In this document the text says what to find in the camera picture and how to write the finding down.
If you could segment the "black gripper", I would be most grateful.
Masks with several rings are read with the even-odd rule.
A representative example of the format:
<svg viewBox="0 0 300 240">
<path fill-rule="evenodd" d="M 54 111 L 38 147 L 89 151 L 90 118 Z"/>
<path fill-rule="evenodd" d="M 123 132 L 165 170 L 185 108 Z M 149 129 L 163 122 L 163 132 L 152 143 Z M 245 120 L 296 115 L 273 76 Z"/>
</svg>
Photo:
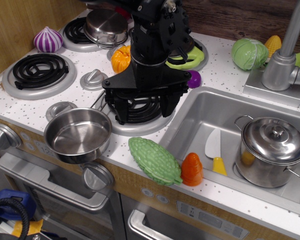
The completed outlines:
<svg viewBox="0 0 300 240">
<path fill-rule="evenodd" d="M 170 116 L 188 91 L 191 77 L 189 72 L 166 64 L 148 66 L 131 61 L 126 70 L 104 80 L 102 87 L 106 99 L 114 99 L 116 120 L 124 125 L 128 121 L 129 99 L 160 97 L 162 116 Z"/>
</svg>

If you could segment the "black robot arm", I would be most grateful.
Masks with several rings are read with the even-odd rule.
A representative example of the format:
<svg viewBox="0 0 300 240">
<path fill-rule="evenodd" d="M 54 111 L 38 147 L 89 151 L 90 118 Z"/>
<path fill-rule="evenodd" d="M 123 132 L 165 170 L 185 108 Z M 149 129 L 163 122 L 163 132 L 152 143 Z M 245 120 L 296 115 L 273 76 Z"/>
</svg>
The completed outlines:
<svg viewBox="0 0 300 240">
<path fill-rule="evenodd" d="M 186 46 L 192 37 L 182 1 L 111 0 L 110 4 L 131 14 L 134 32 L 129 66 L 102 82 L 105 102 L 121 125 L 170 116 L 192 77 L 166 65 L 173 51 L 188 59 Z"/>
</svg>

